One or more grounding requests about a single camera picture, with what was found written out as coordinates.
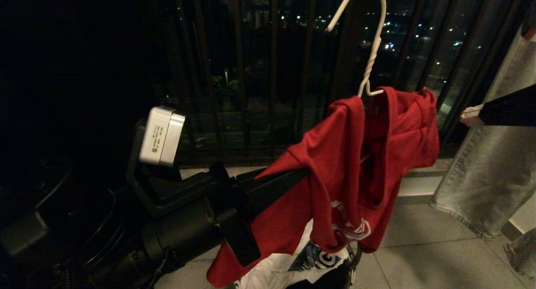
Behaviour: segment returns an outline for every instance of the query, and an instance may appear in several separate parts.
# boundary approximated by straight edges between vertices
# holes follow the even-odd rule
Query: hanger hook
[[[376,34],[374,35],[374,41],[372,43],[372,50],[370,51],[370,56],[369,56],[369,59],[368,59],[368,62],[367,62],[367,67],[365,68],[365,72],[363,74],[363,81],[361,81],[361,84],[359,85],[359,92],[358,92],[359,97],[363,94],[363,89],[364,88],[367,89],[367,95],[368,96],[373,96],[373,95],[383,93],[383,90],[378,90],[378,91],[375,91],[375,92],[371,92],[370,91],[370,81],[369,81],[370,72],[372,71],[372,67],[374,65],[374,60],[377,57],[378,49],[379,49],[379,46],[381,44],[380,35],[381,35],[381,30],[383,29],[383,23],[385,22],[385,16],[387,14],[387,1],[386,0],[379,0],[379,1],[381,3],[381,14],[379,16],[378,29],[376,30]],[[339,18],[341,16],[341,14],[343,13],[344,9],[346,8],[346,6],[348,5],[349,2],[350,2],[350,0],[343,0],[341,5],[337,9],[337,12],[335,13],[333,18],[331,19],[331,22],[327,26],[327,31],[332,31],[333,30],[333,28],[335,27],[335,24],[337,24],[337,21],[339,21]]]

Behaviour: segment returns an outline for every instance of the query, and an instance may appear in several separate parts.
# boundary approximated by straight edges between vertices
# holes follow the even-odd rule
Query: railing bar
[[[181,5],[180,0],[168,0],[174,7],[180,7],[178,5]],[[180,106],[180,110],[185,111],[184,108],[186,108],[186,104],[184,100],[189,96],[188,90],[184,87],[188,86],[188,81],[186,81],[186,70],[184,69],[184,64],[182,64],[183,60],[180,56],[180,50],[177,47],[178,43],[178,26],[182,22],[180,21],[181,17],[177,10],[173,10],[172,13],[173,16],[173,29],[175,34],[175,39],[172,42],[172,49],[176,49],[176,53],[174,53],[172,50],[168,50],[171,53],[168,54],[168,62],[170,67],[172,68],[172,76],[173,76],[173,88],[177,94],[178,98],[178,105]],[[190,144],[191,153],[195,152],[197,150],[196,146],[196,140],[195,136],[193,134],[193,127],[192,127],[192,118],[193,115],[189,114],[189,111],[186,111],[186,134],[188,135],[188,142]]]
[[[305,41],[305,55],[303,57],[302,81],[300,85],[300,100],[298,105],[298,125],[297,135],[303,131],[303,119],[305,111],[305,98],[307,92],[307,79],[309,77],[309,67],[312,48],[312,28],[314,27],[314,11],[316,10],[316,0],[309,0],[309,16],[307,18],[307,35]]]
[[[342,28],[340,29],[339,43],[337,45],[337,58],[335,59],[335,68],[333,68],[333,78],[331,80],[331,85],[329,86],[329,92],[326,94],[326,108],[324,110],[324,116],[327,115],[327,108],[333,100],[336,100],[341,97],[341,89],[343,88],[343,80],[341,79],[343,75],[347,75],[352,72],[352,68],[355,68],[355,64],[344,64],[343,58],[347,56],[346,50],[348,43],[355,43],[355,41],[350,41],[350,31],[352,27],[352,14],[354,11],[354,2],[355,0],[350,0],[348,6],[344,11],[341,20]]]
[[[277,17],[278,0],[272,0],[272,37],[270,55],[270,104],[268,106],[268,120],[270,123],[270,154],[276,146],[276,98],[277,98]]]
[[[450,91],[450,88],[452,87],[452,84],[454,83],[454,80],[456,79],[458,72],[461,69],[461,64],[465,61],[467,56],[470,53],[469,47],[473,44],[473,42],[476,39],[475,34],[475,27],[480,24],[484,18],[484,14],[486,12],[486,8],[491,3],[491,0],[480,0],[477,4],[477,11],[475,12],[475,17],[473,18],[473,22],[471,23],[471,31],[466,35],[465,41],[463,45],[461,46],[461,49],[459,50],[458,56],[456,56],[456,59],[454,60],[454,64],[452,66],[452,69],[450,70],[450,74],[448,75],[446,79],[446,85],[441,89],[441,93],[439,94],[439,97],[437,98],[437,110],[441,108],[441,105],[445,101],[446,96],[448,95],[448,92]]]
[[[454,11],[456,10],[454,5],[457,2],[458,0],[448,0],[448,5],[446,7],[445,16],[443,17],[439,32],[437,33],[436,39],[434,41],[434,45],[432,46],[430,54],[428,55],[428,59],[426,60],[425,68],[423,68],[423,72],[421,73],[421,78],[419,79],[419,82],[415,89],[416,91],[423,90],[424,88],[423,86],[426,83],[426,79],[430,75],[431,68],[434,64],[434,61],[440,50],[441,44],[443,43],[443,39],[448,30],[448,24],[450,23],[450,21],[452,20],[452,17],[454,16]]]
[[[406,61],[407,54],[410,52],[411,43],[413,42],[415,28],[423,14],[423,9],[425,7],[426,0],[417,0],[415,7],[413,8],[413,16],[410,22],[410,26],[407,29],[406,37],[404,38],[404,43],[402,44],[402,51],[400,51],[400,56],[398,57],[398,64],[396,72],[394,72],[393,80],[391,85],[397,87],[398,82],[400,81],[400,75],[402,74],[402,68],[404,67],[404,62]]]
[[[222,156],[224,149],[222,143],[222,131],[220,129],[220,121],[218,119],[218,103],[216,101],[216,93],[214,92],[214,85],[212,83],[212,72],[209,62],[209,51],[207,49],[207,39],[201,0],[193,0],[193,5],[195,7],[194,10],[196,15],[197,32],[199,35],[199,47],[201,48],[201,62],[203,64],[206,85],[209,90],[210,110],[212,113],[212,121],[214,123],[214,132],[216,133],[216,143],[218,144],[218,150]]]
[[[249,157],[249,119],[247,118],[247,100],[245,96],[245,70],[244,70],[244,54],[242,45],[242,14],[240,10],[240,0],[233,0],[234,22],[235,22],[235,37],[236,37],[236,59],[238,68],[238,77],[240,80],[240,107],[242,110],[242,133],[244,140],[244,156]]]

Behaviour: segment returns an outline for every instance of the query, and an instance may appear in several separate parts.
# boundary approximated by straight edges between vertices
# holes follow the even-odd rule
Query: tiled floor
[[[500,236],[478,239],[465,226],[426,204],[394,209],[380,249],[364,254],[358,289],[534,289],[511,269]],[[216,250],[163,277],[157,289],[212,289],[206,281]]]

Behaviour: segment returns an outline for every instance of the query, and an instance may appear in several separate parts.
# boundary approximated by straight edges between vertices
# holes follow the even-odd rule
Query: red hoodie
[[[246,274],[272,253],[292,254],[307,222],[311,240],[334,253],[361,241],[366,253],[381,243],[401,178],[433,165],[439,153],[432,92],[379,87],[364,110],[361,98],[338,100],[329,116],[290,146],[257,178],[308,167],[310,174],[251,223],[261,258],[243,267],[226,243],[207,272],[216,287]]]

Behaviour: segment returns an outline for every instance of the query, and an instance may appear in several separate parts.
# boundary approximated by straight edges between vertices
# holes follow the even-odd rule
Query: black sleeve
[[[479,117],[485,125],[536,126],[536,85],[485,103]]]

